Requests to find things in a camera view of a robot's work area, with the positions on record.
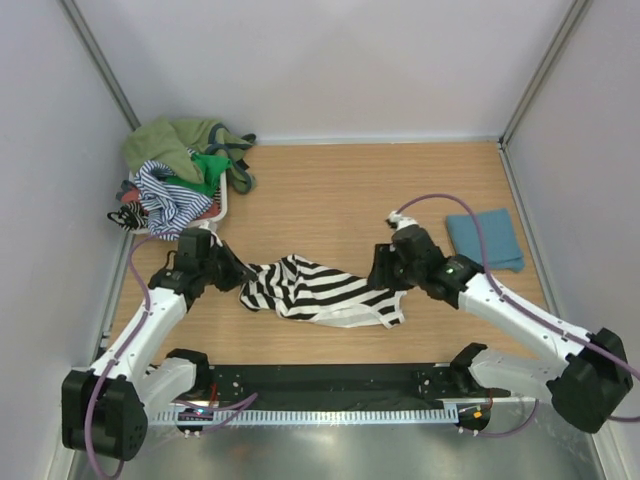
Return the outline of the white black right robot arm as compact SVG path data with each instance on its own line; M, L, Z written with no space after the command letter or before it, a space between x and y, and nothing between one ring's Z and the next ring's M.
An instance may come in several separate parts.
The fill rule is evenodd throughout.
M368 284L374 289L419 288L430 298L469 313L509 334L533 357L508 355L471 343L450 363L459 394L504 390L551 405L573 427L598 432L633 388L621 338L591 333L525 301L490 271L464 255L445 256L409 217L388 222L390 242L374 248Z

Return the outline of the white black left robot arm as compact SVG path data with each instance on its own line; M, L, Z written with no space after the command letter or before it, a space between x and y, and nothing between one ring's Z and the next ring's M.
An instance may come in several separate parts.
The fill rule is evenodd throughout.
M204 398L212 387L206 354L176 349L155 370L151 361L208 287L229 292L254 277L214 232L184 230L172 258L139 282L142 303L114 343L89 367L73 369L63 380L63 445L129 461L157 413L184 394Z

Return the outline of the black white striped tank top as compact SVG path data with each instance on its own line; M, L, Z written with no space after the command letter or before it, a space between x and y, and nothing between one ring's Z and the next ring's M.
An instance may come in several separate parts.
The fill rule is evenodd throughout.
M375 290L367 280L292 254L271 264L251 264L256 274L240 290L247 309L269 310L279 318L334 328L383 326L405 322L405 293Z

